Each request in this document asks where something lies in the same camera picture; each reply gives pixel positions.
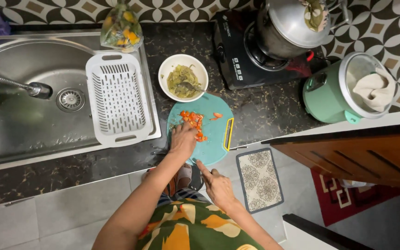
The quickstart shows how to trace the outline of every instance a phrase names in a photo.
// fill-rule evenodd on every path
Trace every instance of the green rice cooker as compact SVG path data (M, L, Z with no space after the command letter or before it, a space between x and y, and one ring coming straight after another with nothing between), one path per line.
M303 87L306 111L321 122L348 121L356 124L362 117L377 119L388 113L391 103L383 112L367 106L360 95L353 92L363 77L385 67L379 60L363 52L352 52L344 59L315 73Z

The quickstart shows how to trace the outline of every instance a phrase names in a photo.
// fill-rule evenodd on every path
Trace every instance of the floral dress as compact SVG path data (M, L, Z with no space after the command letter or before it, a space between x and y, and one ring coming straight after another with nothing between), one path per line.
M139 236L137 250L263 250L210 202L184 198L159 206Z

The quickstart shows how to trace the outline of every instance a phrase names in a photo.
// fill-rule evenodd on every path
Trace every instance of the sink drain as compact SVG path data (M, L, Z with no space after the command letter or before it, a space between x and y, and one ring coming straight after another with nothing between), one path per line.
M77 88L65 88L56 96L56 105L64 112L79 111L86 102L83 92Z

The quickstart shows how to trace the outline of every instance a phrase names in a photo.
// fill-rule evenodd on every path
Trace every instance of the wooden cabinet door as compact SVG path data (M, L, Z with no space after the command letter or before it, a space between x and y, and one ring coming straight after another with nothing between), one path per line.
M400 187L400 135L271 146L322 175Z

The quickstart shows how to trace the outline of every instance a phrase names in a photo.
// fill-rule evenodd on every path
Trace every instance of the yellow handle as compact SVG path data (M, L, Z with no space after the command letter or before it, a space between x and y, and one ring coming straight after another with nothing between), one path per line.
M228 145L226 145L226 136L228 134L228 126L229 122L231 121L231 129L229 131L229 139L228 139ZM226 149L226 151L229 151L229 146L231 145L231 135L232 135L232 127L234 125L234 117L229 118L228 121L226 122L226 128L225 128L225 138L223 139L223 147Z

